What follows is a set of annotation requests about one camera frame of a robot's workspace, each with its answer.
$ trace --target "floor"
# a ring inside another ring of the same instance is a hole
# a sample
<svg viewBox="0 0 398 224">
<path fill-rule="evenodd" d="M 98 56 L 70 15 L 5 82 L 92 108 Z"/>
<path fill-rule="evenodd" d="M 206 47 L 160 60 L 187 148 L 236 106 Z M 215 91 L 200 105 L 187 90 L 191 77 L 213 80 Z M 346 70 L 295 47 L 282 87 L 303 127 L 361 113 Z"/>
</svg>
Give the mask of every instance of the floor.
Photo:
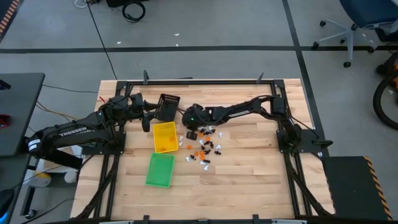
<svg viewBox="0 0 398 224">
<path fill-rule="evenodd" d="M 47 85 L 89 91 L 96 91 L 101 80 L 114 79 L 88 8 L 79 9 L 74 1 L 24 0 L 0 43 L 1 72 L 43 72 Z M 257 78 L 262 72 L 264 78 L 301 78 L 315 126 L 334 141 L 330 154 L 369 156 L 398 219 L 397 133 L 381 124 L 372 108 L 381 81 L 374 69 L 389 52 L 355 51 L 351 68 L 343 68 L 345 51 L 309 50 L 314 40 L 339 32 L 318 25 L 324 16 L 352 23 L 339 0 L 150 0 L 144 5 L 146 16 L 135 24 L 106 1 L 91 6 L 119 79 L 142 78 L 144 69 L 151 78 Z M 378 43 L 373 31 L 364 33 Z M 93 111 L 95 99 L 92 93 L 46 87 L 39 97 L 46 107 L 79 118 Z M 29 126 L 39 130 L 65 121 L 35 110 Z M 39 189 L 32 208 L 44 212 L 74 192 L 74 185 L 66 184 Z M 12 223 L 24 221 L 21 204 Z M 64 203 L 32 223 L 66 220 L 71 207 L 72 202 Z"/>
</svg>

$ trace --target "bicycle wheel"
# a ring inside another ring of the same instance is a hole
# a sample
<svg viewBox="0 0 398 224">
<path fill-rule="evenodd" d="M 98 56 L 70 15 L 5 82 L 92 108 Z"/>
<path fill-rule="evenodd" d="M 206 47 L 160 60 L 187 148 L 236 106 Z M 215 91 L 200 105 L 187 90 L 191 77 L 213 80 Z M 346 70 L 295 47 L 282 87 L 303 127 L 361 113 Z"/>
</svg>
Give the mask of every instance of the bicycle wheel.
<svg viewBox="0 0 398 224">
<path fill-rule="evenodd" d="M 386 125 L 398 130 L 398 101 L 397 90 L 391 83 L 398 77 L 398 72 L 386 77 L 373 95 L 373 109 L 377 117 Z"/>
</svg>

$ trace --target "robotic arm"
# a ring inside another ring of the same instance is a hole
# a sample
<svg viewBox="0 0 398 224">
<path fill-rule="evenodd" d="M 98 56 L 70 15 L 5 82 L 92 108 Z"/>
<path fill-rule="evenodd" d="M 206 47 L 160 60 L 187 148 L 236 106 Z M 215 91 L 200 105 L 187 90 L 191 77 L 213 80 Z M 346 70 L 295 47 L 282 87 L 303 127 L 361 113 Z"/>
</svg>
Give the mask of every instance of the robotic arm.
<svg viewBox="0 0 398 224">
<path fill-rule="evenodd" d="M 86 118 L 37 131 L 27 140 L 27 150 L 36 158 L 79 169 L 82 159 L 57 148 L 82 144 L 100 145 L 108 149 L 109 154 L 118 154 L 116 149 L 120 145 L 124 148 L 124 138 L 122 132 L 116 131 L 116 127 L 124 126 L 127 121 L 141 119 L 143 130 L 149 132 L 149 121 L 156 115 L 156 112 L 150 110 L 156 108 L 158 105 L 144 101 L 140 93 L 129 97 L 115 96 Z"/>
<path fill-rule="evenodd" d="M 268 113 L 261 104 L 270 101 L 271 112 Z M 301 141 L 301 127 L 294 124 L 287 110 L 285 98 L 262 95 L 257 96 L 250 101 L 229 106 L 214 106 L 203 108 L 198 104 L 189 107 L 182 116 L 182 123 L 191 131 L 196 131 L 198 127 L 207 125 L 220 125 L 229 121 L 231 118 L 237 118 L 246 114 L 256 113 L 265 119 L 280 121 L 287 134 L 286 142 L 297 145 Z"/>
</svg>

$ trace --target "yellow wire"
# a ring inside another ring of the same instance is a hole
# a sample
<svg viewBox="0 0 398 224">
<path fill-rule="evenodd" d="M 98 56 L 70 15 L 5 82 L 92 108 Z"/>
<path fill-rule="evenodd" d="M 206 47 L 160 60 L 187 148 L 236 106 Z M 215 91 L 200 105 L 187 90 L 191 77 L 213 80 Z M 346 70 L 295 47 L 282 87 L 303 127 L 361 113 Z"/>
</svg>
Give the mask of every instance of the yellow wire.
<svg viewBox="0 0 398 224">
<path fill-rule="evenodd" d="M 41 107 L 43 107 L 45 110 L 47 110 L 48 112 L 55 113 L 55 114 L 59 114 L 59 115 L 61 115 L 61 116 L 67 116 L 67 117 L 69 117 L 69 118 L 71 118 L 71 119 L 75 119 L 75 120 L 78 120 L 78 119 L 79 119 L 79 118 L 76 118 L 76 117 L 74 117 L 74 116 L 70 116 L 70 115 L 67 115 L 67 114 L 64 114 L 64 113 L 59 113 L 59 112 L 56 112 L 56 111 L 53 111 L 53 110 L 49 110 L 49 109 L 47 109 L 43 104 L 41 104 L 39 101 L 37 101 L 37 103 L 38 103 Z"/>
</svg>

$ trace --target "black desk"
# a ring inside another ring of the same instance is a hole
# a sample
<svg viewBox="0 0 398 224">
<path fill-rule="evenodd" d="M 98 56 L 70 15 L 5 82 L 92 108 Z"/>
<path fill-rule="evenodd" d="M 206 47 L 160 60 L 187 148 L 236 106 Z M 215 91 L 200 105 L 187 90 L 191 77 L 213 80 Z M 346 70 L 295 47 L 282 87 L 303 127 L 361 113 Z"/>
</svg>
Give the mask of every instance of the black desk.
<svg viewBox="0 0 398 224">
<path fill-rule="evenodd" d="M 25 177 L 30 155 L 16 153 L 39 97 L 44 74 L 0 74 L 0 80 L 11 85 L 10 90 L 0 90 L 0 114 L 11 116 L 10 126 L 0 129 L 0 190 L 4 190 L 20 183 Z M 15 188 L 6 223 L 12 217 L 20 190 L 21 185 Z"/>
</svg>

